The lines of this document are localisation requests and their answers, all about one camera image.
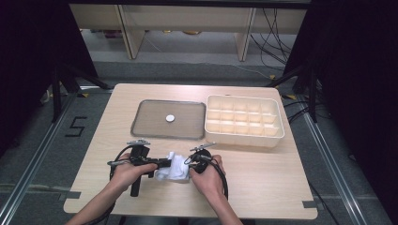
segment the rectangular tray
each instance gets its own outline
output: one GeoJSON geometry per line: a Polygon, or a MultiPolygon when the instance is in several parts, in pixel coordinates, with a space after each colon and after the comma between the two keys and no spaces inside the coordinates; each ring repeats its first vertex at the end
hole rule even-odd
{"type": "Polygon", "coordinates": [[[274,147],[284,136],[278,102],[270,98],[209,96],[208,142],[274,147]]]}
{"type": "Polygon", "coordinates": [[[131,125],[139,137],[201,140],[205,137],[206,105],[202,102],[143,100],[131,125]],[[173,121],[166,117],[172,115],[173,121]]]}

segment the wooden table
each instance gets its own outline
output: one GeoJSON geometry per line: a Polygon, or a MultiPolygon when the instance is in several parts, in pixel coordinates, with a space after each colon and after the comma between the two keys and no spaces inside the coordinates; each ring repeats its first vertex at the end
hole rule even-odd
{"type": "MultiPolygon", "coordinates": [[[[199,101],[209,95],[273,98],[277,100],[285,135],[272,149],[215,145],[208,150],[221,155],[229,187],[229,202],[240,218],[314,219],[317,210],[299,158],[279,93],[274,88],[125,84],[115,87],[100,119],[97,131],[71,188],[81,192],[79,199],[67,199],[64,209],[77,213],[109,181],[107,161],[140,137],[130,135],[138,105],[145,99],[199,101]]],[[[186,141],[145,138],[151,144],[149,157],[164,158],[174,151],[188,156],[189,149],[206,140],[186,141]]],[[[194,184],[158,181],[143,176],[140,195],[127,190],[118,199],[114,214],[166,217],[216,217],[194,184]]]]}

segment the black backdrop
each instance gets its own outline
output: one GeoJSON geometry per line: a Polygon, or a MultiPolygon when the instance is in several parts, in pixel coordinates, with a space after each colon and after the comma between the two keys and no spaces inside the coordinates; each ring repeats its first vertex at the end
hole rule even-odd
{"type": "MultiPolygon", "coordinates": [[[[397,4],[345,0],[337,35],[329,40],[330,51],[318,55],[322,63],[317,71],[331,115],[394,224],[398,224],[397,4]]],[[[307,18],[295,44],[300,48],[291,55],[287,71],[304,63],[325,15],[329,16],[315,13],[307,18]]]]}
{"type": "Polygon", "coordinates": [[[0,1],[0,27],[2,156],[39,105],[57,64],[73,65],[94,77],[97,72],[62,1],[0,1]]]}

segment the wrist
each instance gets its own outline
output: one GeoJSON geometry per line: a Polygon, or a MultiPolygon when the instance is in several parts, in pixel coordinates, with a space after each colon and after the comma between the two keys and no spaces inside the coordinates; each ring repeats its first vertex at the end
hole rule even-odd
{"type": "Polygon", "coordinates": [[[119,182],[116,179],[112,179],[106,185],[104,190],[110,191],[114,194],[121,195],[129,186],[126,186],[123,182],[119,182]]]}

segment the person's right hand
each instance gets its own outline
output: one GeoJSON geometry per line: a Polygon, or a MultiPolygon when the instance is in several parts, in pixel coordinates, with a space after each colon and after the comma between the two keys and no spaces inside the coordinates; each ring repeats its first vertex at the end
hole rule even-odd
{"type": "MultiPolygon", "coordinates": [[[[222,172],[225,174],[221,156],[213,156],[212,162],[219,164],[222,172]]],[[[197,173],[193,168],[190,168],[190,175],[196,188],[207,198],[214,195],[223,195],[222,180],[212,165],[208,165],[202,173],[197,173]]]]}

